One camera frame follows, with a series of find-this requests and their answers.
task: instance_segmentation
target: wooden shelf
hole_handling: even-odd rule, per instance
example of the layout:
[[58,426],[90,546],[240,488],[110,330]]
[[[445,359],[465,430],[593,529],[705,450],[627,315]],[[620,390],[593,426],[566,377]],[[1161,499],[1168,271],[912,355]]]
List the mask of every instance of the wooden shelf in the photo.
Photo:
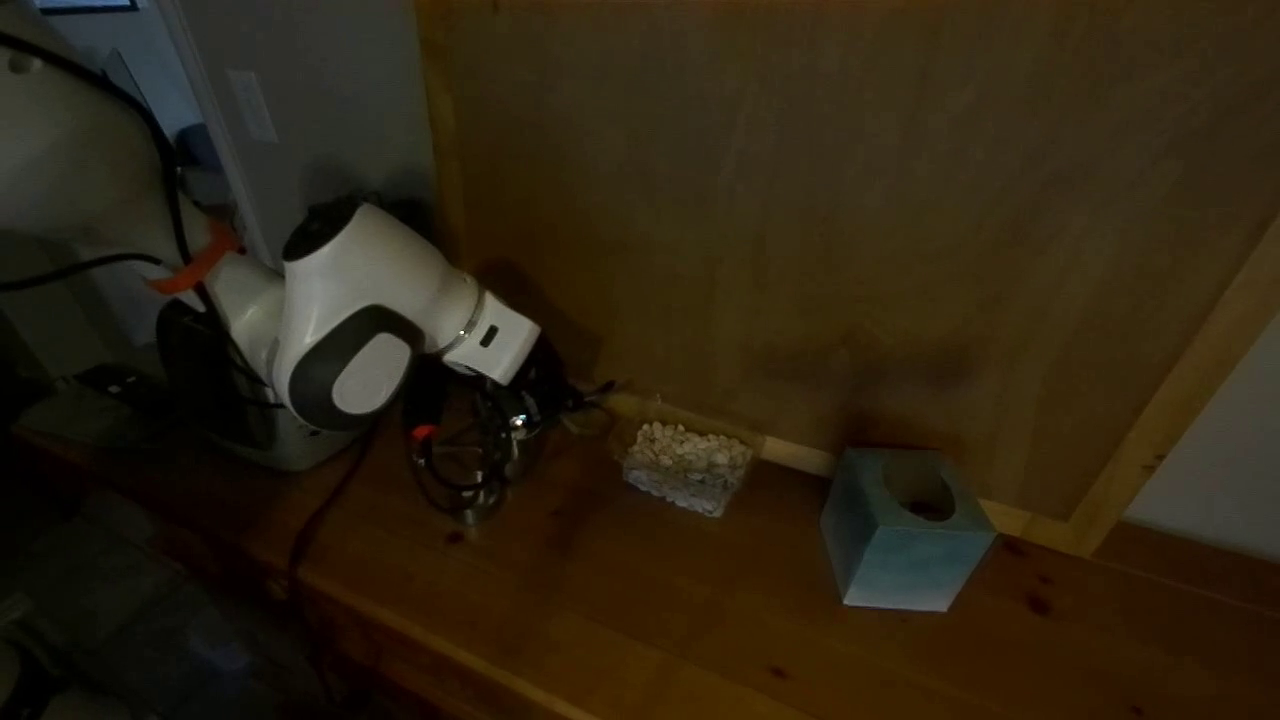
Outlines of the wooden shelf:
[[[240,553],[272,583],[354,460],[267,475],[196,443],[164,460],[35,446]],[[1126,553],[1089,564],[1002,540],[949,614],[853,610],[835,603],[822,502],[824,480],[756,467],[725,519],[696,519],[627,491],[600,438],[562,435],[470,536],[423,502],[404,438],[379,430],[301,564],[301,603],[354,658],[460,714],[1280,709],[1276,608],[1173,583],[1176,553],[1161,542],[1127,542],[1152,564],[1142,577]]]

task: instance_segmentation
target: tissue box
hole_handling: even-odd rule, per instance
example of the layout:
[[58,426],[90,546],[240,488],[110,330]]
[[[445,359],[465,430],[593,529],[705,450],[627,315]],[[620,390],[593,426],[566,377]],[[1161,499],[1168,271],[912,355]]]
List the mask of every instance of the tissue box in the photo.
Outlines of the tissue box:
[[997,540],[959,470],[935,450],[843,450],[824,509],[839,598],[949,610]]

